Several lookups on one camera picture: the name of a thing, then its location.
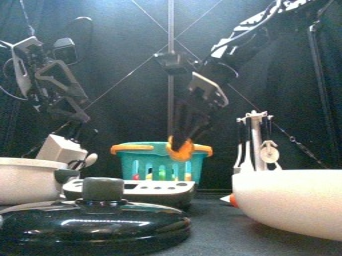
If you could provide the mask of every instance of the black table surface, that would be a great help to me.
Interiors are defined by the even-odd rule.
[[[186,210],[192,218],[190,237],[177,246],[150,255],[342,255],[342,242],[268,227],[220,200],[224,196],[197,194]]]

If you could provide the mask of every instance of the plastic basket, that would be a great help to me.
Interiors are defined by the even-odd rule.
[[[196,181],[200,183],[204,159],[213,155],[210,146],[194,145],[186,162],[170,158],[166,142],[130,142],[114,145],[111,153],[122,160],[125,180]]]

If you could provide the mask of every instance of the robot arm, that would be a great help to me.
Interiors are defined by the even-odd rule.
[[[317,21],[327,3],[327,0],[277,0],[214,45],[202,68],[193,73],[186,99],[177,103],[174,133],[168,145],[172,158],[184,161],[192,157],[193,141],[210,129],[218,111],[228,106],[221,86],[238,78],[241,67],[281,33],[308,28]]]
[[[63,40],[69,44],[62,47],[66,52],[73,48],[67,47],[73,46],[73,41]],[[67,121],[89,122],[90,117],[81,107],[89,97],[66,62],[47,57],[43,43],[35,36],[17,44],[0,43],[11,48],[18,85],[35,109]]]

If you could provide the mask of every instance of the white bowl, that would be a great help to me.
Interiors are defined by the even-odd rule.
[[[270,227],[342,241],[342,170],[233,175],[241,210]]]
[[[67,167],[55,161],[0,157],[0,205],[57,200],[62,184],[55,170]]]

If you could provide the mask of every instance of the black curtain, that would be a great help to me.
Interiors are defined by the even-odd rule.
[[[204,59],[213,45],[230,35],[240,22],[265,10],[270,2],[176,1],[176,50],[189,49],[196,57]],[[58,38],[71,37],[83,59],[71,69],[90,96],[86,112],[93,120],[85,129],[99,130],[87,148],[99,154],[99,161],[83,175],[121,177],[121,159],[110,154],[110,147],[125,142],[165,141],[168,138],[168,74],[152,58],[154,53],[168,50],[168,0],[46,0],[25,3],[39,40],[51,44]],[[0,39],[14,43],[27,37],[19,1],[3,1],[0,7],[2,13],[7,13],[0,20]],[[325,37],[321,44],[329,63],[329,100],[341,145],[339,93],[342,58],[341,44],[336,39],[341,40],[340,14],[341,1],[336,1],[335,8],[325,15],[328,28],[323,29]],[[73,23],[81,16],[93,19],[93,34],[90,23]],[[9,58],[9,51],[5,51],[2,65]],[[332,159],[306,30],[285,33],[246,63],[240,75],[240,79],[224,87],[230,105],[221,113],[220,122],[197,142],[214,148],[214,156],[205,159],[201,187],[232,187],[238,143],[237,118],[256,108],[268,110],[282,128],[274,128],[273,137],[280,145],[280,163],[285,169],[323,168],[288,135],[296,137],[317,159],[337,167]],[[190,74],[176,77],[177,96],[182,96],[190,79]],[[11,84],[10,91],[15,93],[14,78]],[[65,122],[38,113],[27,102],[14,100],[3,93],[0,97],[5,124],[2,155],[19,157],[42,143]]]

